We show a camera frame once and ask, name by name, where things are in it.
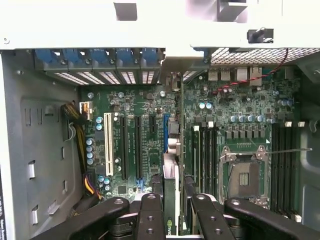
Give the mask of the blue expansion slot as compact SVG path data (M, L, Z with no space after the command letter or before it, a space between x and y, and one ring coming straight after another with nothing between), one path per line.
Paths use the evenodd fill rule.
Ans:
M163 115L163 152L166 153L168 151L168 139L169 139L169 132L168 132L168 121L170 118L170 114L165 113Z

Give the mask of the blue slot cover clip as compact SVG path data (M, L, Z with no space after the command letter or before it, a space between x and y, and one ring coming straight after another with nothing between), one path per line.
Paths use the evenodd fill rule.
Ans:
M116 62L118 66L129 66L134 63L133 54L130 48L116 49Z
M144 59L146 65L156 65L158 63L158 54L156 48L143 48L142 58Z
M103 48L92 48L89 51L92 60L98 62L99 64L103 64L108 61L108 55Z
M51 49L36 49L36 57L46 64L52 64L55 60L55 54Z
M62 52L68 62L77 64L80 61L79 51L76 48L64 48Z

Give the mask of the white power connector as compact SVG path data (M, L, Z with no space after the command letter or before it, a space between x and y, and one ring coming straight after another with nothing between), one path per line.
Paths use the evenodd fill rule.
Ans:
M79 103L79 112L86 117L88 121L93 119L93 102L84 101Z

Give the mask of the long black expansion slot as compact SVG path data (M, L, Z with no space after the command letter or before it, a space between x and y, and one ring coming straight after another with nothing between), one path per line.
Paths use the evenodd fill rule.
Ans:
M136 179L143 178L143 150L142 150L142 119L141 116L134 117L135 127L135 167Z
M128 123L127 117L121 116L120 123L120 153L121 153L121 175L123 180L129 177L129 147L128 147Z

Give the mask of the open black PC case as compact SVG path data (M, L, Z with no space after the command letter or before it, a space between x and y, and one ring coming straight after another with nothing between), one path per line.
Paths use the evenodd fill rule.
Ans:
M274 29L273 43L248 43L247 31L260 28ZM130 48L133 64L117 65L117 48ZM157 64L146 65L143 48L156 48ZM39 60L36 49L52 50L55 61ZM79 62L68 62L63 49L77 49ZM107 62L92 60L90 49L104 49ZM27 51L36 71L76 88L78 99L60 109L74 131L82 195L63 222L121 197L94 203L85 194L84 117L79 103L82 91L93 82L82 73L110 72L119 79L121 72L139 76L152 71L165 83L171 73L183 79L187 72L210 68L258 66L268 75L284 71L288 78L298 79L294 99L303 128L301 147L313 149L300 158L301 222L272 212L306 226L307 240L320 240L320 0L0 0L0 51ZM158 193L125 198L128 215L75 240L134 240L145 194ZM168 236L160 196L165 240L203 240L193 228L191 197L188 211L181 211L179 235Z

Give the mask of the white expansion slot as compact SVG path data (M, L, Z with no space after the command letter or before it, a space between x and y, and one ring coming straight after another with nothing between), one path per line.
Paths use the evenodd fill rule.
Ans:
M105 112L104 118L104 151L105 151L105 170L107 176L114 175L114 145L113 145L113 114Z

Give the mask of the black case latch knob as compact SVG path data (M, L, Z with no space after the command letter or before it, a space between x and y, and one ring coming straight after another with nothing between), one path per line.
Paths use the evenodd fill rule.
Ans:
M262 27L260 29L249 29L247 31L249 44L262 44L274 42L274 29Z

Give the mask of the CPU socket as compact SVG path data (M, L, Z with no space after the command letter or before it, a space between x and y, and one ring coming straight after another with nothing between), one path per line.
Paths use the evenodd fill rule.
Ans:
M253 150L232 150L228 145L223 146L219 158L219 191L216 197L220 204L230 198L240 198L263 208L269 208L269 155L266 154L263 160L226 160L228 153L263 152L267 152L263 144Z

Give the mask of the metal socket cover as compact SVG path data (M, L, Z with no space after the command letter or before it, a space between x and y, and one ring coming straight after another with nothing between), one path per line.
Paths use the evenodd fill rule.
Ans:
M259 152L227 153L225 155L227 162L233 162L233 161L262 161L265 156L266 156L265 153L259 153Z

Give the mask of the black RAM slot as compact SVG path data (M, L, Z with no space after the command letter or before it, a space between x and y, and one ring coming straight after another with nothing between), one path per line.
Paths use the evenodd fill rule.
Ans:
M278 127L274 123L271 128L271 150L276 151L278 149ZM277 164L277 154L272 153L271 155L271 183L270 183L270 210L275 211L277 205L277 173L278 173L278 164Z
M200 137L201 137L201 191L203 193L207 192L207 176L208 176L208 157L207 157L207 128L201 127L200 128Z
M280 128L279 131L280 134L280 142L279 142L279 149L280 150L285 150L286 146L286 129L284 127ZM284 205L284 178L285 178L285 154L280 153L279 154L279 186L278 186L278 210L281 215L285 215L284 210L283 210L283 205Z
M210 154L209 154L209 163L210 163L210 177L209 177L209 183L210 183L210 194L215 195L216 194L216 136L215 136L215 128L209 128L208 129L209 137L210 137Z
M220 162L220 130L218 127L215 128L215 196L219 194L219 162Z
M285 128L285 149L291 149L291 128ZM284 196L283 196L283 209L286 215L290 218L290 201L291 201L291 153L285 154L285 182L284 182Z
M194 181L196 184L196 189L200 189L200 179L199 179L199 161L200 161L200 153L199 153L199 135L200 135L200 127L198 125L193 126L193 135L192 135L192 156L193 156L193 175Z
M291 170L291 187L290 187L290 210L293 214L293 219L297 222L302 221L300 213L300 168L301 168L301 153L304 153L301 150L301 132L302 127L295 126L292 130L292 149L296 149L292 153L292 170Z

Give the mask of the thin metal locking lever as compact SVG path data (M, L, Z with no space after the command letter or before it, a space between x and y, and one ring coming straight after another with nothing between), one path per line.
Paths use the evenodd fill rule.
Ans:
M263 152L263 154L272 155L272 154L284 154L284 153L294 153L294 152L308 152L312 150L313 150L312 148L295 148L295 149L266 151L266 152Z

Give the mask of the green motherboard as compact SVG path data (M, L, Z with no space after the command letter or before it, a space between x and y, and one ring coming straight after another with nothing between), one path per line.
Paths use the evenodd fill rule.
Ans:
M261 86L250 86L248 80L236 81L236 70L230 69L230 81L208 81L208 71L186 72L183 76L183 194L181 211L189 210L189 198L195 193L210 194L210 128L219 128L219 150L227 145L232 150L253 150L265 145L272 151L272 125L277 124L277 150L280 150L280 128L300 126L295 95L300 88L296 78L288 78L284 71L266 74L262 69ZM120 196L132 200L138 194L157 193L164 201L163 116L173 110L173 95L168 80L156 80L153 71L136 75L123 71L120 78L111 72L98 74L84 72L82 76L93 82L81 92L81 102L92 101L93 118L83 115L82 150L85 173L83 187L86 196L94 203ZM113 115L113 176L106 175L104 113ZM149 116L156 116L156 134L150 134ZM127 119L128 179L122 179L120 141L120 117ZM136 178L135 116L142 123L142 170L143 178ZM194 178L193 126L199 126L199 183ZM201 175L201 127L207 131L207 191L202 192ZM271 210L271 154L269 156L269 210ZM279 156L277 154L277 200L279 194Z

